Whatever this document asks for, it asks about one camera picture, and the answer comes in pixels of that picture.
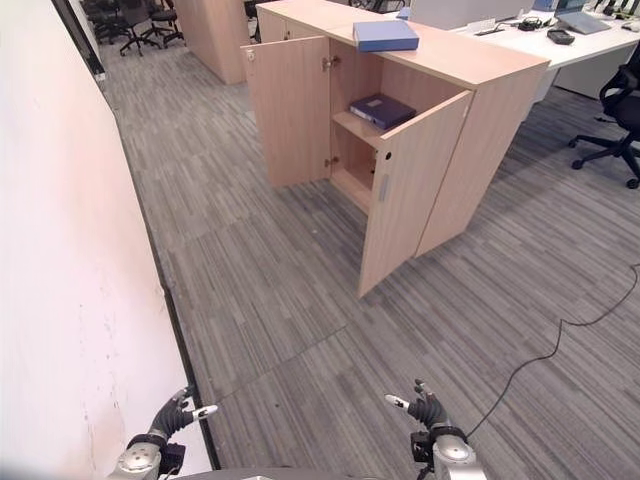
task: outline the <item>door handle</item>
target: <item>door handle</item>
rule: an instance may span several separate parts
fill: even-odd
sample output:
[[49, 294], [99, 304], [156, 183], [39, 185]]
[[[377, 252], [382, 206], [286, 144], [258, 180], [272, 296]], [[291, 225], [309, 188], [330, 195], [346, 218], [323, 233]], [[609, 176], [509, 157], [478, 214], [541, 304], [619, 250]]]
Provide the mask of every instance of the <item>door handle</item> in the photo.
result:
[[385, 174], [382, 177], [382, 183], [380, 184], [380, 193], [378, 193], [378, 201], [380, 203], [384, 202], [385, 198], [387, 198], [387, 190], [389, 189], [389, 175]]

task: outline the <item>striped carpet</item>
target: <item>striped carpet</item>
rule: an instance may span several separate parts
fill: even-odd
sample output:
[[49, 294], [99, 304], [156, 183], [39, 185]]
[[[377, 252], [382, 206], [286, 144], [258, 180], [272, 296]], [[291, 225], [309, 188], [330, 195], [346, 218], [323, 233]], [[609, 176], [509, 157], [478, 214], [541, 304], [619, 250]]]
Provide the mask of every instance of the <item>striped carpet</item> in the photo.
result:
[[[273, 189], [246, 85], [179, 42], [101, 49], [118, 119], [221, 461], [415, 478], [417, 424], [383, 401], [424, 379], [466, 431], [560, 318], [593, 320], [640, 262], [624, 162], [577, 172], [599, 104], [552, 89], [468, 230], [355, 296], [366, 217], [326, 181]], [[523, 370], [472, 437], [489, 478], [640, 478], [640, 289]]]

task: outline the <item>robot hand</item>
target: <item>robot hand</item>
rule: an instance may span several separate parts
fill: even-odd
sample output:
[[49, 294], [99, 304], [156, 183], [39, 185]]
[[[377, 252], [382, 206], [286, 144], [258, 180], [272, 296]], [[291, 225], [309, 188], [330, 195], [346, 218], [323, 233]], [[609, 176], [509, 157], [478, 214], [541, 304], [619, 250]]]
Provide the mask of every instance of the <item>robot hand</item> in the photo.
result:
[[486, 480], [467, 437], [453, 425], [440, 401], [425, 391], [422, 380], [416, 380], [415, 391], [420, 395], [415, 402], [409, 403], [395, 395], [385, 395], [385, 399], [427, 428], [426, 432], [411, 434], [413, 459], [427, 464], [418, 480], [430, 472], [435, 473], [436, 479]]
[[178, 430], [195, 420], [204, 420], [218, 407], [209, 405], [186, 411], [193, 388], [179, 390], [158, 411], [146, 434], [136, 435], [120, 455], [109, 480], [157, 480], [158, 475], [177, 474], [182, 467], [185, 447], [167, 443]]

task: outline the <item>cabinet door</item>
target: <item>cabinet door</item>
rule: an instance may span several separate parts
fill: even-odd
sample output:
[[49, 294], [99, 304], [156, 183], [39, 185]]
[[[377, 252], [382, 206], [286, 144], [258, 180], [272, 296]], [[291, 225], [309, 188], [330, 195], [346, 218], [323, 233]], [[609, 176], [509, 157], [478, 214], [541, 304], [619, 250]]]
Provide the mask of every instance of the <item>cabinet door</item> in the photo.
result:
[[472, 96], [462, 92], [381, 137], [360, 296], [415, 255]]
[[317, 32], [303, 27], [299, 23], [287, 21], [287, 39], [295, 40], [297, 38], [308, 38], [318, 35]]
[[269, 181], [274, 186], [330, 174], [329, 39], [242, 47]]
[[258, 25], [262, 43], [286, 40], [287, 22], [284, 18], [258, 7]]

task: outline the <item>cabinet shelf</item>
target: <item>cabinet shelf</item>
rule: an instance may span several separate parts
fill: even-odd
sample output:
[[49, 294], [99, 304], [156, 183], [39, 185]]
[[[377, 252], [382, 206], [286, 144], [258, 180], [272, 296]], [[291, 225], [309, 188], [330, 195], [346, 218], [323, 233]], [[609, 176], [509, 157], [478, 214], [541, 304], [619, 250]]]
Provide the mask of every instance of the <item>cabinet shelf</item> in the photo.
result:
[[331, 173], [330, 182], [344, 193], [364, 213], [369, 213], [373, 174], [371, 166], [360, 164], [355, 168], [338, 168]]
[[351, 112], [336, 113], [333, 116], [333, 121], [376, 149], [380, 145], [380, 137], [385, 133], [384, 130], [376, 127], [370, 121], [360, 118]]

